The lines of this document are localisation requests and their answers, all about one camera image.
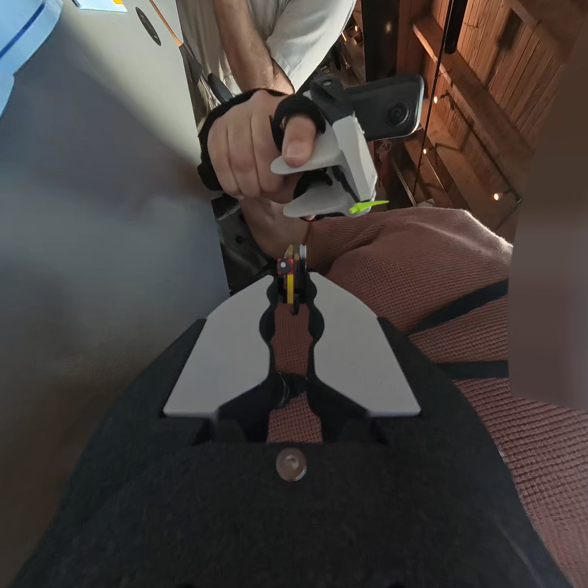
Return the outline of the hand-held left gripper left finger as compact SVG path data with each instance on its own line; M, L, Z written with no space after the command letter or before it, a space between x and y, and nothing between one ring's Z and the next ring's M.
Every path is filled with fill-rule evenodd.
M173 386L166 417L195 417L218 431L235 423L250 442L266 442L280 403L280 374L271 340L277 284L265 276L223 302L205 319Z

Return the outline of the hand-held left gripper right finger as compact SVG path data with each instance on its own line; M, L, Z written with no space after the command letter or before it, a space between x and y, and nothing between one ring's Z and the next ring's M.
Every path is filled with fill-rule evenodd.
M368 431L379 419L421 414L377 315L355 295L310 272L305 302L312 343L306 396L322 439L335 442L347 425Z

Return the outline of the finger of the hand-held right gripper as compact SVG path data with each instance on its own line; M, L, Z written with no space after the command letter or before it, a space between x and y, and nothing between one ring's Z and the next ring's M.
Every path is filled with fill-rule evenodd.
M338 120L336 139L342 152L343 173L358 202L374 201L378 174L357 119Z

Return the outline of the person's right forearm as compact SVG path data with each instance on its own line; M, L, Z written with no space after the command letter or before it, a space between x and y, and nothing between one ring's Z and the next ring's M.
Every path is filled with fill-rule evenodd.
M256 30L247 2L214 1L213 5L224 54L239 89L293 94L292 83Z

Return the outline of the person's right hand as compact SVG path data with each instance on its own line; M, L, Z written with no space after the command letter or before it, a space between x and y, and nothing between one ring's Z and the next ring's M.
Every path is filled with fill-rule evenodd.
M310 159L316 126L307 116L294 116L285 123L283 151L273 140L270 119L284 95L257 90L246 102L216 120L207 141L208 152L224 193L243 201L268 199L276 203L292 200L300 174L282 176L271 171L274 160L299 168Z

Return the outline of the person's beige trousers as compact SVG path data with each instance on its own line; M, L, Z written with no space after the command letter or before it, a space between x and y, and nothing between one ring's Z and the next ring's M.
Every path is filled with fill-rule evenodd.
M195 83L194 110L199 128L220 105L209 76L215 75L233 96L241 91L224 54L214 1L177 1L183 44L202 66ZM355 1L246 1L254 26L273 59L297 92L311 77L349 22Z

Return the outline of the person's rust knit sweater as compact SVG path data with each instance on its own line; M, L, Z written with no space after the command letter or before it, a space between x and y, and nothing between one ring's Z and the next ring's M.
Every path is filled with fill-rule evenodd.
M390 321L451 374L505 459L535 529L587 587L587 413L513 396L508 378L456 377L507 357L512 246L464 210L413 208L312 222L311 269Z

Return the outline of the black round disc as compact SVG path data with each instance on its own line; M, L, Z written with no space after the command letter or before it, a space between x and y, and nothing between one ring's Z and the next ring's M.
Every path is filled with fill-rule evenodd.
M142 24L143 28L145 29L146 33L149 35L151 40L153 40L156 43L156 45L158 45L158 47L161 47L162 42L160 40L160 37L149 18L145 15L144 11L141 10L138 6L135 7L135 11L140 23Z

